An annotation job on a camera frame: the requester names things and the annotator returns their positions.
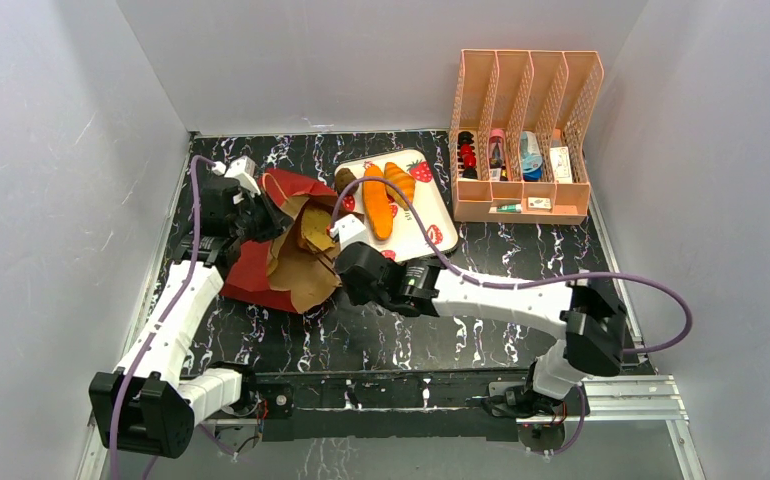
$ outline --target marble surface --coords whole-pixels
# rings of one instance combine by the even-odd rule
[[[257,173],[277,167],[331,185],[339,163],[402,148],[424,153],[449,207],[444,131],[196,138],[191,154],[226,163],[248,155],[259,165]],[[184,178],[170,245],[187,233],[192,201]],[[461,241],[451,259],[471,271],[538,279],[608,268],[590,219],[579,226],[457,222],[456,228]],[[492,319],[404,318],[381,308],[353,307],[340,290],[305,314],[218,297],[194,338],[183,374],[198,374],[218,360],[250,363],[257,372],[526,367],[552,342],[543,332]]]

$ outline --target storage box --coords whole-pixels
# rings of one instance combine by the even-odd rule
[[[463,222],[550,223],[575,225],[588,213],[591,184],[582,143],[603,82],[597,52],[538,50],[462,50],[450,124],[450,174],[453,217]],[[488,140],[491,129],[506,132],[509,181],[491,181]],[[570,154],[572,183],[559,183],[550,167],[554,129]],[[532,131],[544,158],[537,182],[523,181],[520,134]],[[474,134],[478,179],[461,178],[458,134]],[[527,198],[550,200],[550,210],[530,210]],[[520,203],[522,213],[496,213]]]

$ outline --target red object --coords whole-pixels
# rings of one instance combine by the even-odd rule
[[[258,183],[262,191],[280,209],[285,205],[287,199],[300,195],[316,198],[319,202],[326,204],[329,203],[330,199],[332,204],[338,199],[338,194],[334,190],[320,183],[317,179],[285,170],[268,169]],[[299,211],[294,212],[293,216],[296,218],[299,213]],[[276,291],[270,287],[270,280],[267,277],[267,262],[272,244],[272,241],[263,243],[250,241],[241,245],[241,256],[229,270],[229,275],[223,289],[220,290],[220,295],[277,310],[301,313],[294,308],[290,291]]]
[[[472,153],[462,157],[462,161],[464,162],[465,168],[476,167],[476,155]]]
[[[424,160],[409,164],[409,174],[418,182],[429,183],[432,181],[432,171],[429,170],[429,164]]]
[[[344,197],[343,200],[344,208],[346,208],[349,211],[353,211],[356,209],[356,197],[352,195],[347,195]]]
[[[441,229],[438,228],[437,225],[430,225],[429,228],[426,229],[426,234],[429,235],[429,238],[435,245],[444,241],[444,234],[441,233]]]

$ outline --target red paper bag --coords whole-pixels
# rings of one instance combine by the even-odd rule
[[[314,178],[275,168],[264,172],[259,185],[282,212],[295,220],[294,225],[270,242],[241,245],[241,256],[229,271],[220,294],[286,312],[305,312],[323,303],[340,285],[332,268],[338,247],[315,255],[297,246],[294,238],[299,235],[298,217],[308,202],[331,209],[338,194]]]

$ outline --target white tray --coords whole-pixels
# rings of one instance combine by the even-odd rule
[[[388,162],[394,162],[408,172],[412,174],[411,165],[419,165],[421,169],[426,169],[425,172],[415,171],[412,176],[415,177],[415,191],[414,201],[412,205],[417,210],[420,219],[426,227],[429,237],[433,241],[440,239],[436,246],[443,252],[449,252],[456,247],[459,241],[459,235],[456,232],[456,227],[453,225],[453,220],[450,218],[450,214],[447,212],[447,206],[444,204],[444,199],[441,198],[441,192],[438,191],[438,187],[432,180],[431,169],[426,162],[426,158],[423,153],[413,150],[401,150],[399,152],[387,153],[385,155],[376,155],[373,157],[362,158],[359,160],[353,160],[338,165],[336,171],[341,168],[349,168],[356,178],[364,176],[365,165],[368,163],[374,163],[382,171],[385,171],[385,164]],[[352,200],[348,200],[350,197],[344,198],[344,206],[347,209],[354,212],[364,213],[364,205],[362,203],[361,191],[364,184],[359,185],[358,191],[352,197]],[[396,203],[391,202],[392,212],[396,207],[396,216],[394,217],[394,230],[391,236],[385,241],[376,240],[373,235],[370,235],[370,245],[382,252],[385,256],[393,258],[397,262],[403,262],[412,258],[426,257],[432,254],[432,249],[426,244],[423,239],[423,234],[420,233],[420,228],[417,226],[417,222],[414,220],[413,215],[408,210],[403,210]],[[367,218],[364,220],[364,224],[368,227],[370,232],[370,223]]]

